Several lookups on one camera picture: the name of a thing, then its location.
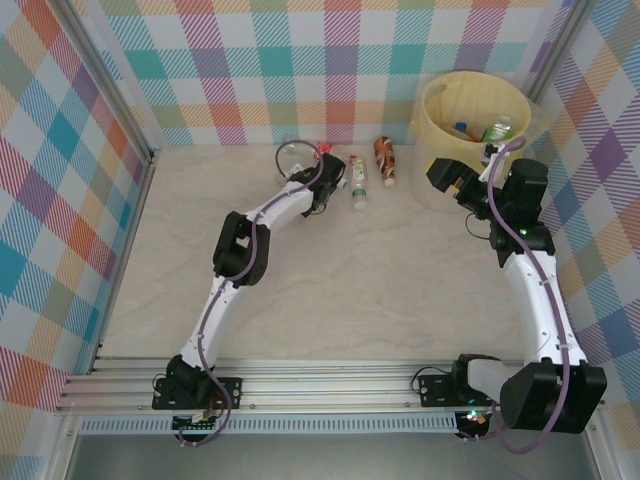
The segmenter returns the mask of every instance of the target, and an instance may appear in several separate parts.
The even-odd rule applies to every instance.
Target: robotic arm
[[[342,179],[345,164],[325,153],[322,163],[295,173],[286,186],[260,207],[225,219],[213,254],[214,278],[198,323],[179,355],[167,365],[166,380],[155,383],[155,409],[208,408],[216,385],[206,367],[217,360],[234,307],[267,269],[271,232],[320,209]]]
[[[493,160],[499,162],[503,155]],[[590,366],[569,324],[556,276],[555,247],[548,228],[539,221],[540,202],[547,187],[547,167],[529,159],[513,162],[502,189],[492,187],[496,218],[490,207],[486,171],[478,175],[463,163],[438,158],[427,170],[431,184],[442,192],[453,190],[457,202],[491,224],[490,243],[518,300],[525,336],[525,366],[515,375],[495,357],[464,354],[454,362],[453,384],[459,400],[471,403],[482,392],[500,404],[501,416],[513,429],[543,430],[561,402],[563,350],[568,353],[566,399],[551,431],[584,430],[606,389],[604,370]],[[520,236],[528,247],[507,232]],[[542,267],[540,275],[535,261]],[[547,285],[557,306],[547,291]],[[565,342],[561,342],[554,310],[559,313]]]

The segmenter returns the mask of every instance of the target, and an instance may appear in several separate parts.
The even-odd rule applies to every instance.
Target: colorful plaid wall
[[[559,279],[605,394],[621,458],[640,472],[640,1],[601,0],[542,106],[550,163],[544,221]],[[640,478],[636,473],[628,478]]]
[[[167,142],[192,145],[285,135],[368,143],[381,133],[412,143],[413,102],[429,80],[471,69],[530,84],[540,64],[535,40],[550,44],[571,2],[100,3]],[[545,39],[549,9],[558,17]]]
[[[97,334],[143,164],[45,0],[0,0],[0,479],[30,479]]]

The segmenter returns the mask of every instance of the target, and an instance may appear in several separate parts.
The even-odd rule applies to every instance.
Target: water bottle
[[[367,164],[363,159],[351,155],[351,203],[356,210],[367,206]]]

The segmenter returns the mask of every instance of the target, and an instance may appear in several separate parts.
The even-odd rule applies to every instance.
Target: small bottle
[[[351,203],[356,210],[367,206],[367,164],[363,159],[351,155]]]
[[[511,117],[508,115],[498,115],[494,124],[484,132],[482,141],[484,143],[500,142],[503,140],[509,140],[512,135]]]

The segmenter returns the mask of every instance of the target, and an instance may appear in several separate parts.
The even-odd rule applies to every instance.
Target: white floor
[[[274,150],[163,151],[102,354],[179,352],[209,292],[224,218],[279,190]],[[465,231],[464,214],[414,199],[412,147],[396,147],[394,190],[382,188],[371,147],[337,152],[366,158],[368,208],[353,210],[349,192],[336,191],[325,213],[272,235],[267,273],[236,311],[222,356],[521,359],[519,316],[495,253]]]

